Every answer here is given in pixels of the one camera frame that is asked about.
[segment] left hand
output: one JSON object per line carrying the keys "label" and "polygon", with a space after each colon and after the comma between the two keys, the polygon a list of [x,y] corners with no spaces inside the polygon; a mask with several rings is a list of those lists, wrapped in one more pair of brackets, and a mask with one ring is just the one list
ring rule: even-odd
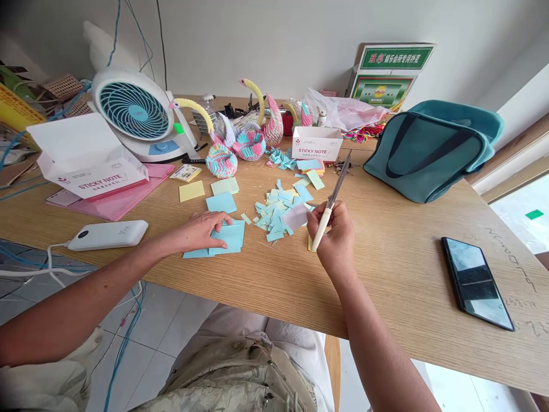
{"label": "left hand", "polygon": [[225,212],[193,213],[187,223],[170,229],[151,241],[157,243],[166,256],[210,247],[227,249],[224,241],[210,236],[214,229],[219,233],[223,221],[233,224],[233,219]]}

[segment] bag handle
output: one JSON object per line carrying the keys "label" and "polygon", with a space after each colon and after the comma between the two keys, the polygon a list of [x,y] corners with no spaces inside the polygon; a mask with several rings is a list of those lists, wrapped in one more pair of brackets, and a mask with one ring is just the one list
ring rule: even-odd
{"label": "bag handle", "polygon": [[408,172],[403,174],[395,173],[389,167],[389,162],[391,161],[396,151],[400,147],[400,144],[404,140],[404,136],[406,135],[406,132],[418,117],[419,117],[419,114],[417,113],[407,113],[406,118],[400,125],[399,131],[396,133],[393,146],[391,147],[391,151],[389,153],[389,159],[387,160],[387,166],[385,168],[385,174],[392,179],[397,179],[402,176],[408,176],[408,175],[411,175],[412,173],[418,172],[426,168],[427,166],[433,164],[434,162],[446,156],[453,150],[457,149],[459,146],[464,144],[466,141],[468,141],[471,137],[475,135],[475,133],[470,130],[461,129],[456,133],[454,133],[454,135],[450,137],[446,142],[444,142],[440,147],[433,150],[431,154],[427,155],[423,160],[421,160]]}

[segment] white box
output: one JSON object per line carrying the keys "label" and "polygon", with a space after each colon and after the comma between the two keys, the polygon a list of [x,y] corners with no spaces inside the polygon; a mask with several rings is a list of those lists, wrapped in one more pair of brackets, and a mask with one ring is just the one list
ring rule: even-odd
{"label": "white box", "polygon": [[127,150],[99,113],[29,126],[42,149],[38,165],[46,179],[89,200],[149,181],[149,172]]}
{"label": "white box", "polygon": [[293,130],[292,158],[336,161],[343,143],[336,128],[296,126]]}

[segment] fan grille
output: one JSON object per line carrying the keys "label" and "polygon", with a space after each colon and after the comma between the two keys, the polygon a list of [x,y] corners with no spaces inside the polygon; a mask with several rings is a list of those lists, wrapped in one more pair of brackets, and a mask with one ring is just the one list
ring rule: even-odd
{"label": "fan grille", "polygon": [[109,120],[132,136],[157,139],[168,130],[168,115],[162,105],[138,86],[108,84],[101,90],[100,103]]}

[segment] black phone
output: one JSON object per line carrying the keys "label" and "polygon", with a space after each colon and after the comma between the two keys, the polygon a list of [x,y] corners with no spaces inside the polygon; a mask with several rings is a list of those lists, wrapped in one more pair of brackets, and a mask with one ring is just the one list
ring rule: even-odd
{"label": "black phone", "polygon": [[442,245],[460,310],[500,328],[515,331],[482,250],[448,237],[442,238]]}

